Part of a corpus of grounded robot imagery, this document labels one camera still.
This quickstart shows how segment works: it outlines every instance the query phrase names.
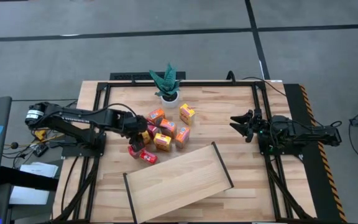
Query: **wooden tabletop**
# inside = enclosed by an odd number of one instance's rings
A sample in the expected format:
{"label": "wooden tabletop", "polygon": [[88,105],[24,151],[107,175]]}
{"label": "wooden tabletop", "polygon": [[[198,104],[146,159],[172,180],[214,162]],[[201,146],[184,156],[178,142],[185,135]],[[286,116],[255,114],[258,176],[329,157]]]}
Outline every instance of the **wooden tabletop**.
{"label": "wooden tabletop", "polygon": [[[97,81],[83,82],[77,108],[92,110],[97,83]],[[284,92],[282,83],[272,83],[272,85]],[[147,115],[149,112],[161,107],[160,98],[154,95],[156,90],[156,87],[113,87],[111,88],[109,103],[124,103],[130,106],[137,114]],[[287,99],[269,86],[267,86],[267,93],[272,114],[291,117]],[[101,104],[103,103],[103,97],[104,93],[101,95]],[[171,152],[162,152],[156,151],[155,146],[149,144],[147,149],[156,153],[160,161],[167,161],[210,145],[212,141],[215,141],[229,171],[234,188],[150,221],[274,221],[265,162],[264,158],[259,154],[257,138],[255,137],[251,143],[245,143],[244,138],[229,125],[231,122],[230,116],[242,115],[249,109],[254,109],[251,88],[248,86],[181,87],[180,100],[181,103],[187,103],[194,107],[196,111],[195,123],[191,126],[190,140],[186,147],[177,150],[174,146]],[[264,111],[261,92],[259,92],[259,100],[262,111]],[[167,119],[176,122],[178,128],[186,125],[179,119],[178,108],[164,110]],[[77,125],[87,128],[86,124]],[[140,159],[133,159],[128,154],[127,139],[121,138],[115,133],[107,133],[107,135],[106,149],[99,164],[91,222],[133,222],[122,173],[131,173],[149,165]],[[63,163],[53,204],[53,215],[55,217],[60,214],[63,189],[73,161],[74,158],[68,158]],[[315,217],[316,212],[303,164],[294,156],[282,156],[282,161],[289,191],[304,210],[312,217]],[[82,162],[83,159],[79,158],[74,166],[64,198],[64,207],[68,205],[77,191]],[[285,217],[283,197],[278,189],[277,192],[280,211],[282,216]],[[87,198],[88,193],[85,192],[81,203],[80,218],[85,215]]]}

